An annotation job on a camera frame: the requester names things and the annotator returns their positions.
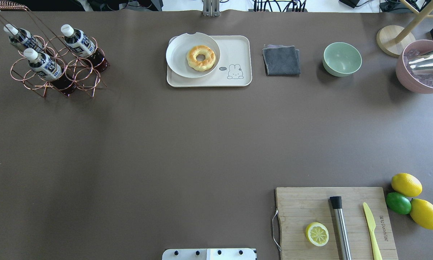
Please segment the tea bottle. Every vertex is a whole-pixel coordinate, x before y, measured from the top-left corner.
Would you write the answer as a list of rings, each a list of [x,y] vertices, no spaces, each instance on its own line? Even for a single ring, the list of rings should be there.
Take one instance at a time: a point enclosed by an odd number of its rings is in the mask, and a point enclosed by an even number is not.
[[[66,77],[62,67],[48,54],[26,49],[23,55],[27,58],[32,71],[62,94],[68,96],[76,90],[75,83]]]
[[[12,24],[6,24],[3,27],[3,30],[7,33],[10,44],[18,51],[24,52],[26,49],[33,49],[37,52],[44,51],[44,45],[42,42],[29,31],[22,28],[16,28]]]
[[[104,54],[83,31],[69,24],[62,25],[60,31],[64,36],[65,45],[85,66],[92,67],[99,73],[106,70],[109,63]]]

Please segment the cream rabbit serving tray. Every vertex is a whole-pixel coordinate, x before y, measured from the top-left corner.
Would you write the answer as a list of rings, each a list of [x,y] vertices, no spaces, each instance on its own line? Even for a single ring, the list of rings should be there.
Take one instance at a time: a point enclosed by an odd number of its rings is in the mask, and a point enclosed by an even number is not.
[[[167,82],[172,87],[245,87],[252,81],[249,40],[242,35],[212,35],[220,47],[216,68],[200,78],[178,75],[167,65]]]

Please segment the white round plate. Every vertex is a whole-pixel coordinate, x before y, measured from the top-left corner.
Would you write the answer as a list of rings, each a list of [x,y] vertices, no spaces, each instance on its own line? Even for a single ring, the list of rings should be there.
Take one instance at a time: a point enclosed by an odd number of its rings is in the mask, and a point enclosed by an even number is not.
[[[215,52],[216,62],[211,69],[199,72],[189,67],[186,56],[194,46],[208,46]],[[172,40],[166,51],[166,61],[170,69],[178,75],[186,78],[200,78],[217,67],[220,54],[220,47],[212,37],[197,32],[195,34],[182,34]]]

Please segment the folded grey cloth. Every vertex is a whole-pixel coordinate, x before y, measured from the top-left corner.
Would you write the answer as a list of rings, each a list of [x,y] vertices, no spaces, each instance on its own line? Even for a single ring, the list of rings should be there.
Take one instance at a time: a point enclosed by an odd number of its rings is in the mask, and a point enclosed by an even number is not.
[[[268,44],[262,49],[268,76],[291,76],[301,73],[299,49],[293,45]]]

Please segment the bamboo cutting board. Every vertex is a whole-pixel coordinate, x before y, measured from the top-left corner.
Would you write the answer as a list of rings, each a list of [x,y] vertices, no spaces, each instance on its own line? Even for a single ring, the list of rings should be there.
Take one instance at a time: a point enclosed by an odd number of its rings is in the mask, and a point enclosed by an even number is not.
[[[282,260],[340,260],[331,196],[342,197],[346,232],[354,260],[372,260],[373,251],[363,203],[370,207],[376,222],[374,234],[384,260],[397,260],[384,191],[381,187],[277,187],[280,258]],[[329,242],[318,247],[307,240],[305,230],[311,222],[324,224]]]

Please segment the steel muddler black tip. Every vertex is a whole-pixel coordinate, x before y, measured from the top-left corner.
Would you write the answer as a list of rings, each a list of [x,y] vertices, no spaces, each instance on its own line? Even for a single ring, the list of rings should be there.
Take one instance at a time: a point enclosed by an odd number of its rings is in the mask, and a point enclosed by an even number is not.
[[[330,203],[333,209],[335,226],[337,227],[337,245],[342,260],[352,260],[350,243],[348,240],[348,234],[346,230],[345,214],[342,209],[342,197],[331,196]]]

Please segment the mint green bowl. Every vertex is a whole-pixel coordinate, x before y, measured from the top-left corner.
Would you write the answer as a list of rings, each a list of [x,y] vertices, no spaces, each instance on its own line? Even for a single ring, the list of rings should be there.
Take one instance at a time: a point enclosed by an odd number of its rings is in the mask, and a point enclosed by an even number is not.
[[[329,74],[344,77],[352,75],[361,68],[362,57],[354,46],[335,42],[325,48],[322,64]]]

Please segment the halved lemon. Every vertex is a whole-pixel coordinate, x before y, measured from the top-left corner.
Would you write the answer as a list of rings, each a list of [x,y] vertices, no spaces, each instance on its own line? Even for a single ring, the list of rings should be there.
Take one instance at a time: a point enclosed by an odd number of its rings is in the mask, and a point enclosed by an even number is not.
[[[320,222],[311,222],[305,229],[307,240],[317,246],[322,247],[329,242],[329,232],[327,227]]]

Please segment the green lime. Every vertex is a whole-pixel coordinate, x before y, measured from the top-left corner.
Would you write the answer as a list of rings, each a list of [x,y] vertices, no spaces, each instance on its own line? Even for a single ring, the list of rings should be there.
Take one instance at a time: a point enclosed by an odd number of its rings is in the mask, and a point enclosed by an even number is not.
[[[407,215],[412,209],[410,200],[398,192],[388,193],[385,202],[389,209],[400,215]]]

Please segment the upper whole lemon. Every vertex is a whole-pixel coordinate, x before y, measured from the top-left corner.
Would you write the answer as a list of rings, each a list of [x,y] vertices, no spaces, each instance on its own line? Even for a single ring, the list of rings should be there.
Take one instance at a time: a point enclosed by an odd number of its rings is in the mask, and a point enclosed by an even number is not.
[[[419,196],[423,191],[419,179],[409,173],[395,174],[391,179],[391,186],[394,191],[409,197]]]

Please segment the whole lemon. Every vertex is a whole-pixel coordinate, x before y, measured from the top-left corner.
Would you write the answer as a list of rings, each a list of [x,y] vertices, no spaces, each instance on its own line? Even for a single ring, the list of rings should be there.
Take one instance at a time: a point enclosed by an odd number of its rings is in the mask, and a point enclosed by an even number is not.
[[[410,216],[421,227],[433,230],[433,204],[429,201],[412,199]]]
[[[409,197],[419,196],[423,191],[419,179],[409,173],[395,174],[391,179],[391,186],[394,191]]]

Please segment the yellow plastic knife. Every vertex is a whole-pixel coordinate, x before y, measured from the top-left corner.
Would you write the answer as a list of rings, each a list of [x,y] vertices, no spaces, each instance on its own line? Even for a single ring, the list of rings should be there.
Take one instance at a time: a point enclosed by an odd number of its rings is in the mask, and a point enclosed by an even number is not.
[[[374,260],[383,260],[381,252],[380,252],[380,248],[379,248],[376,236],[375,236],[376,222],[375,222],[374,216],[372,214],[370,207],[368,206],[368,204],[366,202],[364,202],[362,204],[362,207],[363,207],[364,214],[366,217],[366,222],[368,224],[368,230],[369,230],[369,236],[370,236],[370,240],[371,240],[373,259]]]

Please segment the pink ice bowl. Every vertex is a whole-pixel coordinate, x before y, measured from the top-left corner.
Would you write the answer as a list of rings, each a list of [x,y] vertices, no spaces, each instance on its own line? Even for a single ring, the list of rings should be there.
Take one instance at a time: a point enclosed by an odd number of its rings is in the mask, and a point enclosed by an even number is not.
[[[396,75],[399,82],[406,89],[416,93],[433,94],[433,74],[417,75],[408,69],[408,59],[423,55],[432,50],[432,40],[417,40],[403,50],[397,62]]]

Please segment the lower whole lemon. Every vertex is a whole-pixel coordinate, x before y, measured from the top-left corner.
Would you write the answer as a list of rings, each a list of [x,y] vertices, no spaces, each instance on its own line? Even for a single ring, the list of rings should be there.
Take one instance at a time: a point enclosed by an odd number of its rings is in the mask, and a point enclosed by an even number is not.
[[[421,227],[433,230],[433,204],[429,201],[412,199],[410,216]]]

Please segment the steel ice scoop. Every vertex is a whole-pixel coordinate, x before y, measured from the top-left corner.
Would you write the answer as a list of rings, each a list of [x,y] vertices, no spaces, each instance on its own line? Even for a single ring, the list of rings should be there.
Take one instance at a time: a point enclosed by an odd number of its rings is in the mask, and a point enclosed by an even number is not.
[[[433,74],[433,50],[408,59],[408,69],[417,75]]]

